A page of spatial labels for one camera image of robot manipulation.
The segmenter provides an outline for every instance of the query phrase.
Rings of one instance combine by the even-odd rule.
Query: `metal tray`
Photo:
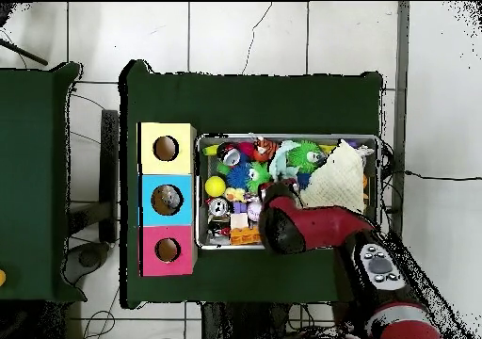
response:
[[[364,173],[368,178],[369,203],[365,215],[376,223],[381,222],[381,144],[376,136],[369,135],[308,135],[308,134],[203,134],[195,141],[196,184],[195,184],[195,224],[196,244],[204,250],[263,250],[263,245],[219,245],[208,234],[208,206],[205,200],[208,195],[204,191],[204,182],[217,174],[217,158],[202,154],[202,149],[210,145],[222,142],[243,142],[253,140],[254,137],[264,137],[276,142],[286,139],[308,139],[309,141],[323,145],[337,145],[340,139],[354,141],[358,146],[366,145],[375,152],[366,157]]]

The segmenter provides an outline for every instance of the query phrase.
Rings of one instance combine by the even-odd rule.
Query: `yellow box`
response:
[[[188,123],[154,123],[140,124],[140,160],[142,174],[193,174],[194,173],[194,140],[196,130]],[[161,160],[154,153],[156,143],[171,137],[176,148],[172,160]]]

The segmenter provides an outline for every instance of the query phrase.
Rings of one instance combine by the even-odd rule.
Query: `green table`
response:
[[[82,300],[63,282],[66,102],[80,66],[0,70],[0,299]]]
[[[131,61],[120,75],[122,305],[171,302],[314,302],[339,299],[332,250],[274,256],[264,250],[199,250],[189,276],[138,276],[137,145],[139,121],[185,122],[200,133],[378,135],[382,78],[156,74]]]

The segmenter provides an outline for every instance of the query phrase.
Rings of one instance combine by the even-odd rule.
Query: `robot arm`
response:
[[[361,215],[341,207],[298,209],[283,183],[264,194],[259,231],[267,249],[300,253],[335,248],[354,300],[350,323],[368,339],[442,339],[416,298],[383,237]]]

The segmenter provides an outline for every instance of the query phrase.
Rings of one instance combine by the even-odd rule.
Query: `green plush toy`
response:
[[[325,163],[326,156],[314,142],[300,141],[299,144],[288,153],[288,164],[299,168],[300,173],[313,173]]]
[[[257,193],[261,184],[267,183],[271,178],[267,170],[267,163],[249,163],[249,178],[247,180],[248,191]]]

